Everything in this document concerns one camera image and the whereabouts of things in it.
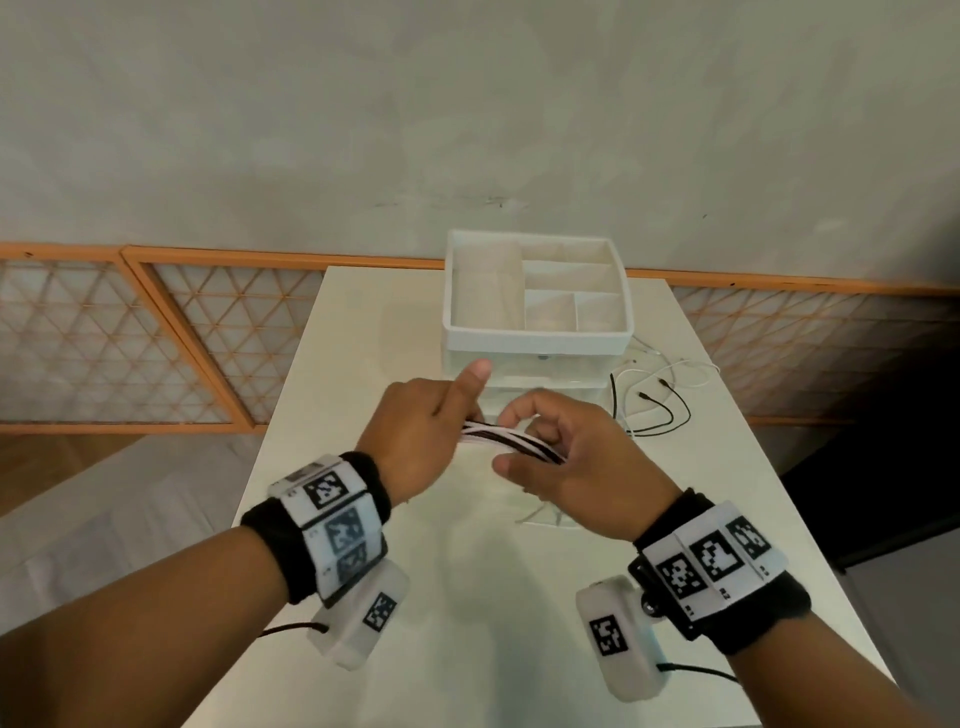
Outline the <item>person's left forearm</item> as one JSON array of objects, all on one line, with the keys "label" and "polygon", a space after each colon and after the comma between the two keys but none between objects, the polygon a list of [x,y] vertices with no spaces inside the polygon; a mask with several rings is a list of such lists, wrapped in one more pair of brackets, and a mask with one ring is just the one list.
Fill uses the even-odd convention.
[{"label": "person's left forearm", "polygon": [[181,728],[288,601],[246,527],[0,636],[1,728]]}]

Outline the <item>person's right forearm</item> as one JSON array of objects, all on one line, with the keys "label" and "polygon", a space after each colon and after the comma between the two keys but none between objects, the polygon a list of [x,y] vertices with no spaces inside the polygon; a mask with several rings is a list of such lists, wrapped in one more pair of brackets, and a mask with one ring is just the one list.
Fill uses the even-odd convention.
[{"label": "person's right forearm", "polygon": [[727,661],[763,728],[948,728],[814,613]]}]

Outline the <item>person's right hand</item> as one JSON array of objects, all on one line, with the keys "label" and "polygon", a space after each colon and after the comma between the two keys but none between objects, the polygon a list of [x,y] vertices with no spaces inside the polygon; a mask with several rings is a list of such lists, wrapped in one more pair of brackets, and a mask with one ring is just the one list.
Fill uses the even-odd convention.
[{"label": "person's right hand", "polygon": [[529,433],[565,457],[558,465],[558,491],[536,497],[593,533],[633,543],[682,495],[596,404],[538,389],[512,400],[497,422],[512,429],[526,420]]}]

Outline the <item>right wristband with marker plates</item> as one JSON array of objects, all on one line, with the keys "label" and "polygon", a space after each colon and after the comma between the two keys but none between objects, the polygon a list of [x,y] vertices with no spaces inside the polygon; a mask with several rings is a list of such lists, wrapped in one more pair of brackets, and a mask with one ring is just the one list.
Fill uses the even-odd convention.
[{"label": "right wristband with marker plates", "polygon": [[730,501],[688,489],[633,543],[629,564],[655,612],[726,657],[812,611],[786,555]]}]

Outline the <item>left wristband with marker plates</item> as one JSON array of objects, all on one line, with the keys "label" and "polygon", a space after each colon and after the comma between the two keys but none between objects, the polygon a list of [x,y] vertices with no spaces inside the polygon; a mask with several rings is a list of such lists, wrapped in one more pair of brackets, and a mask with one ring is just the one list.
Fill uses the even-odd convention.
[{"label": "left wristband with marker plates", "polygon": [[391,514],[374,459],[348,451],[321,456],[272,483],[239,524],[266,545],[288,604],[318,597],[330,608],[387,556],[383,529]]}]

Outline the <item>white compartment organizer box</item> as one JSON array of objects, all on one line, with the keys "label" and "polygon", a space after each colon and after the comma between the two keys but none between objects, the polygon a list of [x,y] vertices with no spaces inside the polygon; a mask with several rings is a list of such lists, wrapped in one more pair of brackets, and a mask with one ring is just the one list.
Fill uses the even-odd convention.
[{"label": "white compartment organizer box", "polygon": [[611,239],[452,229],[443,271],[442,369],[453,378],[491,362],[479,399],[488,422],[535,389],[608,403],[635,333]]}]

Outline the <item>wristband with marker plates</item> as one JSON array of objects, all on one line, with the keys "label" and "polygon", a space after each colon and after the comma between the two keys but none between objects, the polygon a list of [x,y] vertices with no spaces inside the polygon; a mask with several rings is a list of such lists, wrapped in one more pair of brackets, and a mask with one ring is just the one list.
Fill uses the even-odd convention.
[{"label": "wristband with marker plates", "polygon": [[812,611],[786,555],[730,501],[688,489],[633,543],[629,564],[655,612],[726,657]]},{"label": "wristband with marker plates", "polygon": [[288,604],[318,597],[330,608],[387,556],[383,529],[391,514],[374,459],[348,451],[321,456],[272,483],[239,524],[266,545]]}]

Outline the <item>wooden lattice screen panel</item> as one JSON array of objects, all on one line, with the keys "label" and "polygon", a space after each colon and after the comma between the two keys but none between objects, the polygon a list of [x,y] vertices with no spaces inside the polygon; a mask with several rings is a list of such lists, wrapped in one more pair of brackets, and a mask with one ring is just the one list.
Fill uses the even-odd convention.
[{"label": "wooden lattice screen panel", "polygon": [[960,355],[960,285],[628,269],[661,280],[740,411],[840,426],[908,371]]},{"label": "wooden lattice screen panel", "polygon": [[119,249],[0,242],[0,431],[149,419],[160,325]]},{"label": "wooden lattice screen panel", "polygon": [[264,433],[331,267],[442,270],[439,259],[125,246],[123,270],[229,418]]}]

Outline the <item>dark furniture piece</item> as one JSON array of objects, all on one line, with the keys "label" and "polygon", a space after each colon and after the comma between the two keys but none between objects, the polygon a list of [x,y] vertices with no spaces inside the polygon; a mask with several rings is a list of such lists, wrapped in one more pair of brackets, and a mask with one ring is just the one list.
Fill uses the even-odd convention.
[{"label": "dark furniture piece", "polygon": [[780,480],[840,572],[960,528],[960,397],[886,405]]}]

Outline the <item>person's left hand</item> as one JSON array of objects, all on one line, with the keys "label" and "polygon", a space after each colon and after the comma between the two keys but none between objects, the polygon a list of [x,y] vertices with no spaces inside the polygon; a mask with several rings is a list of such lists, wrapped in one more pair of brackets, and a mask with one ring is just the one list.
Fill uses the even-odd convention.
[{"label": "person's left hand", "polygon": [[420,495],[450,466],[465,421],[448,421],[453,380],[391,383],[355,450],[377,467],[391,506]]}]

